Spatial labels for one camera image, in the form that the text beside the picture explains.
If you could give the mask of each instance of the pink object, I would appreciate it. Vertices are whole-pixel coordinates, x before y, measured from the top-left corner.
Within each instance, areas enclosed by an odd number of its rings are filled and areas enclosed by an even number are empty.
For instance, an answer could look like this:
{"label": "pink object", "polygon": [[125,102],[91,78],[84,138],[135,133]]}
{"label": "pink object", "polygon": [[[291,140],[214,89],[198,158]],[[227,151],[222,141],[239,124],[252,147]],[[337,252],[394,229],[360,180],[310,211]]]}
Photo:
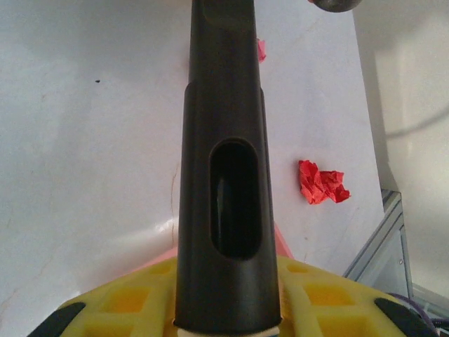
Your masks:
{"label": "pink object", "polygon": [[298,164],[300,190],[309,204],[318,205],[327,198],[339,203],[351,196],[343,186],[343,172],[320,171],[309,160],[300,160]]}
{"label": "pink object", "polygon": [[[288,245],[287,245],[285,239],[283,238],[283,236],[281,234],[281,231],[278,229],[277,225],[274,226],[274,235],[275,235],[274,239],[275,239],[275,242],[276,242],[276,254],[280,255],[280,256],[286,256],[288,258],[293,258],[293,254],[292,254],[291,250],[288,248]],[[166,251],[165,253],[161,254],[157,258],[149,261],[148,263],[146,263],[142,267],[138,268],[138,270],[142,269],[142,268],[145,268],[145,267],[148,267],[150,265],[154,265],[156,263],[162,262],[162,261],[167,260],[169,258],[173,258],[176,255],[177,255],[177,247],[173,247],[169,251]]]}
{"label": "pink object", "polygon": [[259,63],[265,61],[267,54],[265,53],[265,41],[257,39],[257,52],[259,54]]}

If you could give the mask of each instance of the metal frame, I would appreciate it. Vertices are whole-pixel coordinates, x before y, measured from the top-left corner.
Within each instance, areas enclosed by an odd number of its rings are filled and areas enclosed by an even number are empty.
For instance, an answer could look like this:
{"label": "metal frame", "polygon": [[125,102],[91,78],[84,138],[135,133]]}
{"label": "metal frame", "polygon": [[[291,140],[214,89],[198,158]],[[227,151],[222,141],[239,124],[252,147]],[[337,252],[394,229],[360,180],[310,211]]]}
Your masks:
{"label": "metal frame", "polygon": [[379,227],[373,233],[366,245],[349,266],[344,276],[358,281],[365,272],[369,262],[380,250],[382,245],[388,242],[396,231],[401,233],[403,263],[406,270],[406,281],[409,298],[413,297],[413,287],[410,276],[410,262],[408,258],[406,229],[402,210],[401,194],[389,190],[382,191],[382,201],[384,204],[385,217]]}
{"label": "metal frame", "polygon": [[449,298],[417,284],[413,284],[413,294],[413,300],[419,303],[430,317],[449,318]]}

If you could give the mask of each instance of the crumpled paper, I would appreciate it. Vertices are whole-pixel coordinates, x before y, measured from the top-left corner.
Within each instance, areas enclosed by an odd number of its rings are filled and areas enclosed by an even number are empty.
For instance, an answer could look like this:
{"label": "crumpled paper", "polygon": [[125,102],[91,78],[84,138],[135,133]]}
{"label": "crumpled paper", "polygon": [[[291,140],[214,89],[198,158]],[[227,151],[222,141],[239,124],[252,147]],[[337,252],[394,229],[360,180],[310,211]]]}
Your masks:
{"label": "crumpled paper", "polygon": [[267,58],[267,54],[265,53],[265,41],[257,39],[257,54],[259,56],[259,63],[262,63],[265,61],[265,58]]}
{"label": "crumpled paper", "polygon": [[309,160],[300,160],[298,164],[300,190],[309,204],[318,205],[327,198],[339,203],[351,196],[343,186],[343,172],[320,171],[318,166]]}

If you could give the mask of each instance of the black plastic tube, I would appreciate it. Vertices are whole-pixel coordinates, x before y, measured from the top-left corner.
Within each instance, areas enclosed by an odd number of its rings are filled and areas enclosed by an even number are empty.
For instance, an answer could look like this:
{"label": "black plastic tube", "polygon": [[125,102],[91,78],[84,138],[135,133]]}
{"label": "black plastic tube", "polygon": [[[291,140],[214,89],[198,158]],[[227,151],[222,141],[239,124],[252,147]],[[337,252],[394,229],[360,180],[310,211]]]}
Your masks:
{"label": "black plastic tube", "polygon": [[193,0],[175,324],[244,334],[281,322],[253,0]]}

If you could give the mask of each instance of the purple wire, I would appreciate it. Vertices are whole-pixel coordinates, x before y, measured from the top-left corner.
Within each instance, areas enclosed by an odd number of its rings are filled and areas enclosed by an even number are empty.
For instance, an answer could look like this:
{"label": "purple wire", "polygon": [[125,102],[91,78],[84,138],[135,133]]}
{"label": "purple wire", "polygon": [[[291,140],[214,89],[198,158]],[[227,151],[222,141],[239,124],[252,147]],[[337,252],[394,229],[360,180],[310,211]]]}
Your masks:
{"label": "purple wire", "polygon": [[436,332],[436,328],[432,323],[432,320],[430,319],[429,315],[420,307],[418,303],[409,299],[408,297],[399,295],[398,293],[389,293],[389,295],[409,304],[409,306],[415,309],[415,311],[419,314],[419,316],[421,316],[421,318],[426,322],[429,328]]}

